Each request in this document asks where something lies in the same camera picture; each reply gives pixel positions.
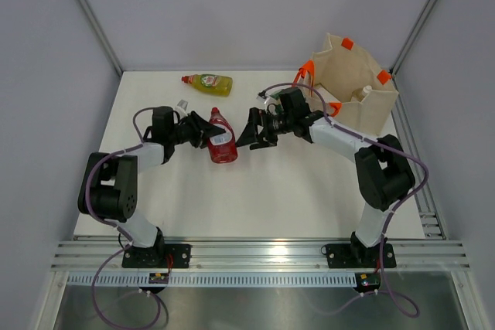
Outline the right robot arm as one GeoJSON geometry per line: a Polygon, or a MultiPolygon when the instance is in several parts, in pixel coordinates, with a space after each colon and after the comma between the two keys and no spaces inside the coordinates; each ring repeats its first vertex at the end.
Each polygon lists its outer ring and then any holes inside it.
{"type": "Polygon", "coordinates": [[[367,266],[380,253],[391,205],[404,200],[415,185],[401,143],[391,134],[369,139],[340,124],[330,123],[323,111],[310,109],[298,87],[281,90],[278,100],[282,106],[280,111],[256,107],[249,110],[247,124],[236,146],[248,146],[251,150],[275,147],[280,134],[292,133],[354,163],[365,205],[350,238],[350,256],[356,264],[367,266]]]}

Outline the red dish soap bottle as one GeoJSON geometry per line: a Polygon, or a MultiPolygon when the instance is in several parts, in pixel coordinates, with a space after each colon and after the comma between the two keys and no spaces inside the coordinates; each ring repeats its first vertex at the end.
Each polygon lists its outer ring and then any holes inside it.
{"type": "Polygon", "coordinates": [[[216,164],[234,162],[238,157],[234,130],[217,107],[211,110],[210,123],[224,130],[224,133],[208,139],[211,161],[216,164]]]}

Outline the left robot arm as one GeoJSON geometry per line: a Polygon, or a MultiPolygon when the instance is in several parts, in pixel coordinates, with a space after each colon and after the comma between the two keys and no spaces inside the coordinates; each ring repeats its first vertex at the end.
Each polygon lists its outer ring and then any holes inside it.
{"type": "Polygon", "coordinates": [[[225,130],[204,120],[192,111],[182,117],[169,106],[147,107],[138,115],[149,111],[151,125],[138,131],[138,144],[112,153],[90,154],[77,199],[81,214],[105,226],[116,229],[128,240],[124,253],[140,259],[150,267],[161,265],[166,258],[162,231],[137,211],[138,175],[170,160],[175,147],[190,144],[205,148],[210,138],[224,134],[225,130]]]}

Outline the amber liquid bottle white cap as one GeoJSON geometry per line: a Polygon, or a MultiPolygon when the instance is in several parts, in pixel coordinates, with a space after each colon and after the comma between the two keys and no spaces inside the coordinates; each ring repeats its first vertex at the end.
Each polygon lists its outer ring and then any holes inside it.
{"type": "Polygon", "coordinates": [[[363,100],[372,90],[373,88],[371,85],[366,85],[357,92],[357,97],[359,98],[359,100],[363,100]]]}

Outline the green dish soap bottle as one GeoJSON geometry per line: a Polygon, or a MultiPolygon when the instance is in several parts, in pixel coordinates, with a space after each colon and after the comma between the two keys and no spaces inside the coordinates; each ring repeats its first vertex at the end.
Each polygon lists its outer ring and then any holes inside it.
{"type": "Polygon", "coordinates": [[[280,96],[280,90],[270,93],[269,95],[269,97],[274,101],[279,100],[279,96],[280,96]]]}

